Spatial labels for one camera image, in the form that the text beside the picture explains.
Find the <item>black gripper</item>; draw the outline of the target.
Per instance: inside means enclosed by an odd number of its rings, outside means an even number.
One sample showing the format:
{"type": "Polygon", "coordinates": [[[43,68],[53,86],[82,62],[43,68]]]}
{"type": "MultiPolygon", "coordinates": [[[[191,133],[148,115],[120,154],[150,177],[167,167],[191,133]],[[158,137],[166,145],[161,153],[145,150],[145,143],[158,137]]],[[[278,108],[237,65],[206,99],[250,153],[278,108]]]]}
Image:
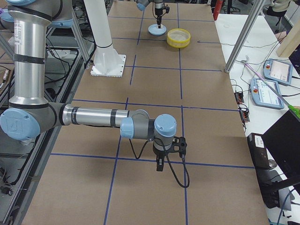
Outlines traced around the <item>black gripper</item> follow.
{"type": "Polygon", "coordinates": [[[157,27],[161,28],[161,21],[162,21],[162,15],[163,15],[163,9],[162,8],[156,8],[155,9],[155,15],[157,17],[157,27]]]}
{"type": "Polygon", "coordinates": [[[156,155],[156,163],[157,163],[157,172],[162,172],[164,169],[164,158],[168,155],[168,153],[165,153],[164,151],[154,149],[153,152],[156,155]]]}

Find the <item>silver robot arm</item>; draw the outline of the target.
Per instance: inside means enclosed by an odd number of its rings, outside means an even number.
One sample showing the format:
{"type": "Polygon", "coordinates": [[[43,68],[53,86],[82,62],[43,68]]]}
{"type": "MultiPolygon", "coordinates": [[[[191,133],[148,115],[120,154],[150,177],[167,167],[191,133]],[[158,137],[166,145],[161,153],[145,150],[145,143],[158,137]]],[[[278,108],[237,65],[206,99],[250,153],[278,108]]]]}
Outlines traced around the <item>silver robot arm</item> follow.
{"type": "Polygon", "coordinates": [[[153,4],[153,7],[155,9],[155,16],[157,19],[157,26],[159,29],[162,29],[162,16],[163,16],[163,8],[164,8],[164,3],[162,0],[137,0],[137,8],[140,11],[144,11],[146,7],[149,4],[153,4]]]}
{"type": "Polygon", "coordinates": [[[13,139],[25,141],[69,124],[119,128],[123,138],[153,142],[157,170],[162,171],[169,153],[179,144],[173,116],[162,114],[150,119],[144,110],[84,108],[45,99],[46,29],[71,27],[72,12],[69,0],[8,1],[8,13],[14,20],[15,93],[0,117],[2,130],[13,139]]]}

